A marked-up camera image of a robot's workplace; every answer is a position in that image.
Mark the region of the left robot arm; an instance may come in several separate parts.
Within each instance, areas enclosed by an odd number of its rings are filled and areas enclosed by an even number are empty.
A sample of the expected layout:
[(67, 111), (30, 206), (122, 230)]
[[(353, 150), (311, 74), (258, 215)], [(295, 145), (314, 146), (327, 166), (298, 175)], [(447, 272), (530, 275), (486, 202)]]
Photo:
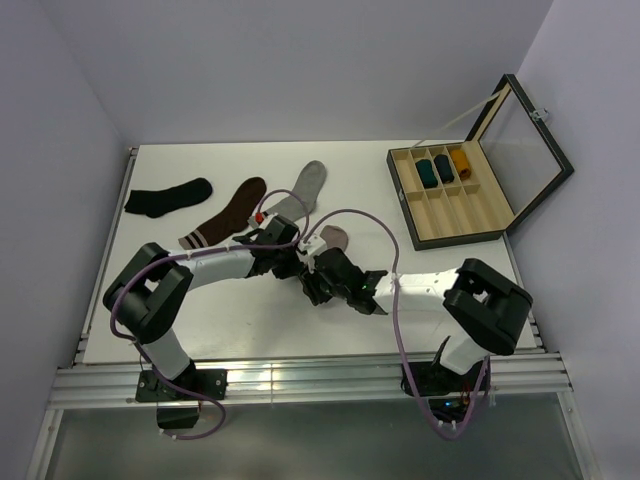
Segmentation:
[(195, 386), (193, 361), (173, 330), (186, 295), (217, 282), (260, 276), (295, 260), (298, 237), (295, 223), (276, 216), (225, 246), (175, 253), (154, 242), (143, 245), (103, 296), (112, 334), (131, 341), (155, 367), (164, 393), (172, 399), (187, 397)]

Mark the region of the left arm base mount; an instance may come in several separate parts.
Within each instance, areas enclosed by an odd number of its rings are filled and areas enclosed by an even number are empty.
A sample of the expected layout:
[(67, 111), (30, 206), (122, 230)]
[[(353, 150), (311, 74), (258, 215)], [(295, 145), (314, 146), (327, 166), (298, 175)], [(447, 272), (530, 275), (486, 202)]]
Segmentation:
[[(196, 440), (212, 435), (224, 425), (227, 412), (225, 369), (195, 369), (175, 380), (162, 378), (155, 370), (143, 370), (138, 378), (135, 402), (156, 405), (156, 424), (162, 434), (179, 440)], [(209, 431), (188, 434), (196, 426), (205, 403), (216, 406), (220, 419)]]

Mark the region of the beige sock with red stripes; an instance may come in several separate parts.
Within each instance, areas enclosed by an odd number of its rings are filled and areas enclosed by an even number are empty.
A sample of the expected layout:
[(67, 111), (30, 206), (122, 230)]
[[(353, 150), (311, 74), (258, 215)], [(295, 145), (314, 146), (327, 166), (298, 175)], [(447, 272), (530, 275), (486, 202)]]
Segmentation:
[(337, 248), (345, 252), (348, 247), (348, 234), (338, 226), (324, 226), (320, 232), (320, 237), (325, 242), (328, 249)]

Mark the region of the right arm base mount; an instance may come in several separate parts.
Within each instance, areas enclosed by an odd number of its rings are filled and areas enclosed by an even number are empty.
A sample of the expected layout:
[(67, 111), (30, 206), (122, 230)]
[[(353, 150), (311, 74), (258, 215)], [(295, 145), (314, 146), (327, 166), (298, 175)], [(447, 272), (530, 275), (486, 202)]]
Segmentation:
[(491, 387), (489, 356), (471, 366), (467, 373), (455, 373), (439, 362), (440, 353), (431, 361), (409, 361), (405, 352), (401, 389), (414, 397), (426, 421), (435, 429), (462, 429), (470, 422), (480, 401), (485, 401)]

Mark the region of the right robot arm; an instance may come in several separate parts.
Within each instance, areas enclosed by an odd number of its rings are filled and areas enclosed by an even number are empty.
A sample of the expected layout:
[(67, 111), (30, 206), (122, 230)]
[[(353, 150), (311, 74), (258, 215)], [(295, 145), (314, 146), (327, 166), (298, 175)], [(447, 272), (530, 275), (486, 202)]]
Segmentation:
[(510, 356), (533, 305), (532, 296), (485, 262), (435, 273), (363, 271), (339, 248), (299, 254), (303, 292), (315, 306), (333, 298), (363, 315), (445, 312), (461, 328), (446, 339), (433, 365), (435, 383), (452, 390), (488, 355)]

